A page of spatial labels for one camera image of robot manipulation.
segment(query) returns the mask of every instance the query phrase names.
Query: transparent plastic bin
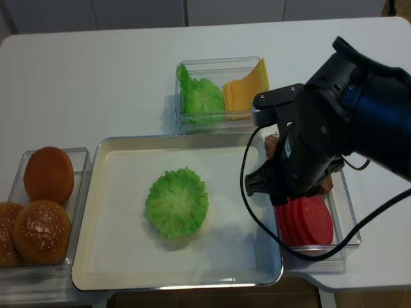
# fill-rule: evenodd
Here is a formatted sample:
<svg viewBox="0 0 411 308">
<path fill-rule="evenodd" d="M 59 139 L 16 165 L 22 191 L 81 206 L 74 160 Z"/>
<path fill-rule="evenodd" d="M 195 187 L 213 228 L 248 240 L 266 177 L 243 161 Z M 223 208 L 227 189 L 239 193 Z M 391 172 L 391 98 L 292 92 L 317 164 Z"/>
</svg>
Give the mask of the transparent plastic bin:
<svg viewBox="0 0 411 308">
<path fill-rule="evenodd" d="M 74 261 L 76 252 L 78 235 L 82 224 L 85 200 L 92 172 L 92 164 L 90 161 L 89 152 L 85 148 L 66 149 L 65 151 L 73 165 L 74 169 L 74 188 L 70 199 L 64 205 L 65 210 L 72 223 L 71 235 L 67 247 L 67 254 L 64 261 L 56 265 L 41 265 L 41 266 L 19 266 L 14 268 L 0 268 L 0 295 L 15 295 L 12 293 L 26 293 L 28 290 L 36 293 L 36 286 L 43 286 L 45 280 L 61 280 L 62 277 L 71 279 L 71 267 Z M 23 176 L 29 158 L 34 151 L 27 151 L 22 156 L 22 160 L 15 177 L 12 191 L 8 198 L 9 202 L 19 203 L 27 206 L 30 203 L 26 190 L 24 188 Z"/>
<path fill-rule="evenodd" d="M 246 77 L 259 61 L 259 57 L 252 56 L 246 58 L 183 61 L 181 64 L 186 66 L 188 73 L 193 79 L 207 78 L 222 90 L 225 83 Z M 176 75 L 175 119 L 180 134 L 252 132 L 255 129 L 251 118 L 251 102 L 250 110 L 203 114 L 183 114 L 183 104 L 184 98 Z M 210 117 L 215 117 L 218 121 L 194 123 L 201 118 Z"/>
<path fill-rule="evenodd" d="M 326 196 L 322 196 L 326 204 L 331 219 L 333 220 L 333 240 L 330 245 L 309 245 L 309 246 L 295 246 L 292 247 L 296 252 L 304 253 L 306 255 L 322 255 L 332 250 L 336 245 L 348 235 L 348 233 L 356 226 L 356 218 L 349 197 L 347 185 L 345 183 L 344 173 L 340 171 L 332 174 L 334 188 Z M 361 244 L 360 233 L 348 242 L 348 244 L 336 253 L 334 256 L 327 259 L 327 261 L 344 261 L 353 249 L 358 248 Z M 282 251 L 284 263 L 288 265 L 300 264 L 302 261 L 289 253 Z"/>
</svg>

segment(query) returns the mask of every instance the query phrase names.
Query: lettuce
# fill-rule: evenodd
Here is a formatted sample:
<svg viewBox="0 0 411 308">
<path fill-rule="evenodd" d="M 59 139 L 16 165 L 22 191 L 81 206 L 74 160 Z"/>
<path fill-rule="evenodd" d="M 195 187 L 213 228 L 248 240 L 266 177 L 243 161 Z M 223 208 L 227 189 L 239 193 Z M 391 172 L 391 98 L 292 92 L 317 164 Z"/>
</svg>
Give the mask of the lettuce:
<svg viewBox="0 0 411 308">
<path fill-rule="evenodd" d="M 208 112 L 225 111 L 223 92 L 207 78 L 191 79 L 184 65 L 177 69 L 180 89 L 183 97 L 183 114 L 203 114 Z M 192 119 L 192 123 L 206 123 L 221 121 L 220 116 L 209 116 L 201 119 Z"/>
<path fill-rule="evenodd" d="M 169 239 L 194 234 L 207 214 L 206 185 L 185 167 L 166 171 L 154 182 L 146 200 L 146 216 Z"/>
</svg>

